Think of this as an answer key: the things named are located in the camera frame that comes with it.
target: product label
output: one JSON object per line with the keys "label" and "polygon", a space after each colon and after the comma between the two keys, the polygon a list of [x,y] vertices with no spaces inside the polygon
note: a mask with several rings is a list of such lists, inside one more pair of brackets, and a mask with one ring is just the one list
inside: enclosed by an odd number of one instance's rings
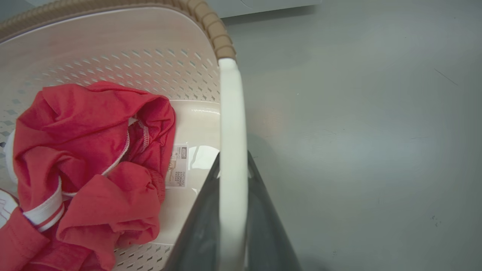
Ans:
{"label": "product label", "polygon": [[167,189],[186,188],[188,150],[187,145],[174,145],[166,174]]}

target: gray surface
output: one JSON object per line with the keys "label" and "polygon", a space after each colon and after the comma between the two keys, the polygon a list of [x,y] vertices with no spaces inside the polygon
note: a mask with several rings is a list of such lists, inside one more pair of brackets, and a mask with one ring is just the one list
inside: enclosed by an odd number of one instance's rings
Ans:
{"label": "gray surface", "polygon": [[[1,0],[0,21],[55,0]],[[206,0],[221,17],[319,4],[321,0]]]}
{"label": "gray surface", "polygon": [[321,0],[206,0],[221,18],[301,7],[321,3]]}
{"label": "gray surface", "polygon": [[307,271],[482,270],[482,2],[225,20],[248,146]]}
{"label": "gray surface", "polygon": [[0,22],[27,11],[34,6],[24,0],[1,0],[0,2]]}

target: laundry basket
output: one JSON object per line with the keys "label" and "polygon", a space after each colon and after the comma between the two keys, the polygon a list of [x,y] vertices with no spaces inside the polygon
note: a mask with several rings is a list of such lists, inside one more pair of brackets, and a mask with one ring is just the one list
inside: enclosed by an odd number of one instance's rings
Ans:
{"label": "laundry basket", "polygon": [[[184,184],[167,189],[152,243],[116,251],[114,270],[158,271],[220,156],[220,264],[243,260],[247,212],[244,101],[235,51],[202,0],[60,0],[0,25],[0,142],[44,86],[110,81],[167,96]],[[6,157],[0,188],[16,194]]]}

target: red fabric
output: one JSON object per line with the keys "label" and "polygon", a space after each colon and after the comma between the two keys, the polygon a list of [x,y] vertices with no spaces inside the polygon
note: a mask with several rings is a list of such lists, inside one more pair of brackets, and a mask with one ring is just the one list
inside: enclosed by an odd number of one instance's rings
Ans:
{"label": "red fabric", "polygon": [[[129,126],[130,117],[142,124]],[[13,158],[20,206],[29,211],[42,204],[57,189],[59,177],[62,191],[77,194],[64,203],[68,207],[60,222],[44,233],[51,242],[25,249],[25,257],[9,254],[11,262],[18,267],[30,260],[25,270],[111,270],[115,246],[155,239],[174,123],[168,98],[109,82],[39,92],[16,124]],[[101,175],[121,156],[127,133],[127,153]],[[26,227],[25,221],[7,224]],[[2,245],[0,255],[8,250]]]}
{"label": "red fabric", "polygon": [[16,208],[7,224],[0,228],[0,265],[2,270],[20,270],[49,239],[38,232]]}

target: white plastic handle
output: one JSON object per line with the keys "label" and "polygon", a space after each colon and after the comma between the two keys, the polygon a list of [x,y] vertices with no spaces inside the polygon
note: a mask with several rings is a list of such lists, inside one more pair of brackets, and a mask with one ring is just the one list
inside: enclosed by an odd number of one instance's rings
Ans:
{"label": "white plastic handle", "polygon": [[236,61],[218,61],[221,88],[219,184],[220,271],[244,266],[248,213],[248,150],[241,74]]}

